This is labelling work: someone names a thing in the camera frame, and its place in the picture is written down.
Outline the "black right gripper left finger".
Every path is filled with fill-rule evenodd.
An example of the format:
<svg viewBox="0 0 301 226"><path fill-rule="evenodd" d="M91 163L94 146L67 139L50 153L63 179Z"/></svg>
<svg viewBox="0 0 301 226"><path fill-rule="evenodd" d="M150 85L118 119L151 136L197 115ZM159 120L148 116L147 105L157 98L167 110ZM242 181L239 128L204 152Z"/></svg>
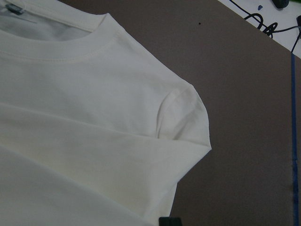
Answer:
<svg viewBox="0 0 301 226"><path fill-rule="evenodd" d="M160 217L158 223L159 226L171 226L170 217Z"/></svg>

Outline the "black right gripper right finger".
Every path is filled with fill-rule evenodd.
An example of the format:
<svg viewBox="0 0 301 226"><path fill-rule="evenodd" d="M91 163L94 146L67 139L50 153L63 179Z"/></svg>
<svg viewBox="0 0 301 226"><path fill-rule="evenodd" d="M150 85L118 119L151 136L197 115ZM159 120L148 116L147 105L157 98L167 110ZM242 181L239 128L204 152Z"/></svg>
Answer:
<svg viewBox="0 0 301 226"><path fill-rule="evenodd" d="M182 226L181 218L172 217L171 218L171 226Z"/></svg>

